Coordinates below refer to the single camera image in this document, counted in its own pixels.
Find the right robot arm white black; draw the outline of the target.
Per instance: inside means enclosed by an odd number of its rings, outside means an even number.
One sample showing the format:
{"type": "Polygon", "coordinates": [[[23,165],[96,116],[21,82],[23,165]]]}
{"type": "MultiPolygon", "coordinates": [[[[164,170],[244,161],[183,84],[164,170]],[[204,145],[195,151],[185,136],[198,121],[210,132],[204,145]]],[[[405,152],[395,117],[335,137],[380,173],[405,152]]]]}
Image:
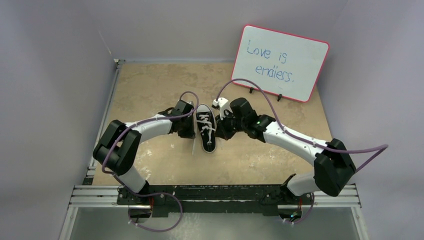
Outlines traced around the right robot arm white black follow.
{"type": "Polygon", "coordinates": [[[244,97],[233,101],[220,97],[212,102],[212,107],[219,110],[215,118],[217,138],[229,140],[237,133],[245,133],[251,139],[281,147],[313,167],[309,173],[290,175],[281,185],[280,196],[288,204],[315,191],[336,197],[356,172],[351,157],[345,153],[345,145],[338,139],[309,137],[282,125],[274,117],[258,115],[244,97]]]}

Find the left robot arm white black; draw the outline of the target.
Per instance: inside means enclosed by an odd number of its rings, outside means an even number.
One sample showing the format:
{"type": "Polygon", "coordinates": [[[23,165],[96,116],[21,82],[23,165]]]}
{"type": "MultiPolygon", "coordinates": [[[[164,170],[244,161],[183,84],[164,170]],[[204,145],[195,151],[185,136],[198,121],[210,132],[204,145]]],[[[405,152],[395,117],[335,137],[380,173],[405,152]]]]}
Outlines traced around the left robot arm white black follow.
{"type": "Polygon", "coordinates": [[[94,147],[92,157],[101,164],[104,173],[112,175],[130,190],[132,201],[142,205],[149,199],[150,184],[134,166],[139,145],[173,133],[183,139],[194,138],[196,107],[194,103],[180,99],[174,107],[144,120],[127,123],[113,120],[94,147]]]}

